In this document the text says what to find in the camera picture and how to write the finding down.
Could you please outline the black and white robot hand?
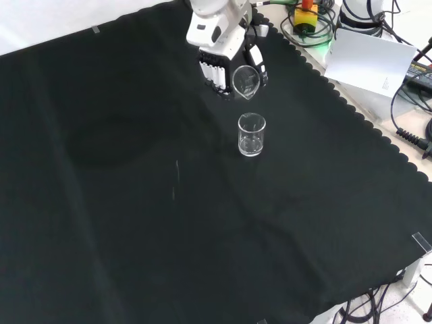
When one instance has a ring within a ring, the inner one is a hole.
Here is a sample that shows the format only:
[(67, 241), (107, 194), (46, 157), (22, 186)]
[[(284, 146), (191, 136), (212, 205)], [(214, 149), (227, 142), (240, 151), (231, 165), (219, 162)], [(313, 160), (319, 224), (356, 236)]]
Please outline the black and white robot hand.
[(205, 18), (193, 13), (186, 40), (198, 47), (197, 61), (209, 88), (224, 99), (250, 100), (268, 84), (258, 46), (268, 31), (267, 25), (254, 24), (248, 13), (236, 24), (224, 14)]

